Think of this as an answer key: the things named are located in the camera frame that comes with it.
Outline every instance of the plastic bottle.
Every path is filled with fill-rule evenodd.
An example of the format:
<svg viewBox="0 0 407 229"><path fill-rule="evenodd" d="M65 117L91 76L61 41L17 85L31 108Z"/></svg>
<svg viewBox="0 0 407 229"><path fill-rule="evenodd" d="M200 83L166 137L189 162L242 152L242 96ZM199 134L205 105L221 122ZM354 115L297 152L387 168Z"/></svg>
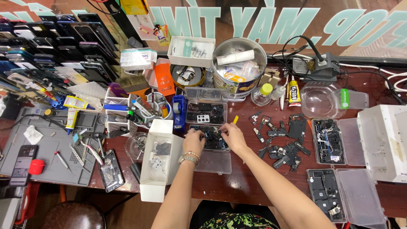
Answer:
<svg viewBox="0 0 407 229"><path fill-rule="evenodd" d="M279 99L282 95L285 93L285 87L279 86L274 91L271 93L271 99L272 100L277 100Z"/></svg>
<svg viewBox="0 0 407 229"><path fill-rule="evenodd" d="M252 101L258 106L265 106L271 101L271 91L273 86L271 84L264 84L261 88L256 88L252 91Z"/></svg>

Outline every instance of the wristwatch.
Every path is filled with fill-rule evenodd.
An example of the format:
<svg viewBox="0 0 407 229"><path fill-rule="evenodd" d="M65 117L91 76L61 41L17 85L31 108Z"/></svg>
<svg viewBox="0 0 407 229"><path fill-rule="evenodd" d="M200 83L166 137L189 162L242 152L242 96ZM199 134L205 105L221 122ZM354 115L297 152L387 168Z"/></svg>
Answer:
<svg viewBox="0 0 407 229"><path fill-rule="evenodd" d="M195 164L195 166L198 166L198 160L193 156L189 156L187 154L182 154L179 157L178 163L181 164L184 160L192 161Z"/></svg>

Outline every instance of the person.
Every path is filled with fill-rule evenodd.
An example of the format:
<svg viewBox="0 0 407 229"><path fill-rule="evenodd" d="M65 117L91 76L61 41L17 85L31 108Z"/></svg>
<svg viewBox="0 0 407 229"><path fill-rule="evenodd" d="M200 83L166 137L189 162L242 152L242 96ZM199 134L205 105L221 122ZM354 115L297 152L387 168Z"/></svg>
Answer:
<svg viewBox="0 0 407 229"><path fill-rule="evenodd" d="M310 198L246 145L242 131L234 123L226 123L220 130L225 142L245 161L290 229L336 228ZM183 143L184 153L188 152L188 156L198 160L206 141L205 138L200 138L203 135L200 130L189 130ZM188 224L194 168L193 161L183 160L181 162L171 188L154 219L152 229L280 228L266 206L244 205L240 207L241 204L239 204L233 210L230 203L207 200L200 203Z"/></svg>

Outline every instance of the woman's right hand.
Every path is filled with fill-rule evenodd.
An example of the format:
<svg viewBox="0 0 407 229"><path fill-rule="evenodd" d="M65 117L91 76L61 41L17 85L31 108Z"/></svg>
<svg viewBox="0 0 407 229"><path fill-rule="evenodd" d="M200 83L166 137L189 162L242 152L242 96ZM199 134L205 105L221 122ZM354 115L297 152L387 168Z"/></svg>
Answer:
<svg viewBox="0 0 407 229"><path fill-rule="evenodd" d="M242 157L244 152L247 152L247 145L242 131L234 123L225 123L220 130L222 138L239 157Z"/></svg>

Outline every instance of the woman's left hand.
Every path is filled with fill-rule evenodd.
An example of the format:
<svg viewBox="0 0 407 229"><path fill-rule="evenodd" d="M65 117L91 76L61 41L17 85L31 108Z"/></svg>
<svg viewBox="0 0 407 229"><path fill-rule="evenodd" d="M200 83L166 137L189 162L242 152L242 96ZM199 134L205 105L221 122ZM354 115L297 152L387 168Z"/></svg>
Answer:
<svg viewBox="0 0 407 229"><path fill-rule="evenodd" d="M200 130L196 131L194 129L190 129L188 131L188 134L185 136L184 143L182 144L182 146L184 147L184 153L191 151L199 157L201 156L202 150L205 146L206 138L202 138L200 140L200 136L205 136L204 133Z"/></svg>

